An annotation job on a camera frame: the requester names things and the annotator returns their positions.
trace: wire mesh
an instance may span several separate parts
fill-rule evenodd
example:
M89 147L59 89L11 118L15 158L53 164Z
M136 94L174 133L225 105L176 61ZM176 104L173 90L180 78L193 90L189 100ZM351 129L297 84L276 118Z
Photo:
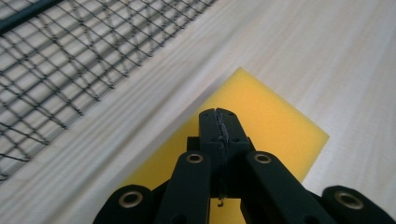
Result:
M0 183L214 2L66 0L2 35Z

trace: yellow sponge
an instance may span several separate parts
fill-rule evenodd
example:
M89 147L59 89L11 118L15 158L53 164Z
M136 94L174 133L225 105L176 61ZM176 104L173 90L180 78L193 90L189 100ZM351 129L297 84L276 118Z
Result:
M125 182L155 189L169 179L187 137L198 136L198 114L209 108L233 111L257 150L276 155L302 181L329 136L247 71L235 73ZM224 207L211 201L210 223L245 223L239 200Z

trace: screw hole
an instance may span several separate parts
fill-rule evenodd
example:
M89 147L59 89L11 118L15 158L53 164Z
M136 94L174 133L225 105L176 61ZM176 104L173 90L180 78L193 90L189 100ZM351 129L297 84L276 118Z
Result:
M201 155L198 155L198 154L190 154L187 157L187 161L190 163L200 163L203 160L204 160L204 157L202 157Z
M120 206L124 208L131 208L138 206L143 201L143 195L139 191L129 191L124 194L119 199Z
M335 192L334 196L337 202L339 202L345 207L355 210L359 210L363 208L363 202L359 198L355 197L354 195L346 191L337 191Z
M259 163L270 163L271 162L271 158L265 154L256 154L254 156L254 160Z

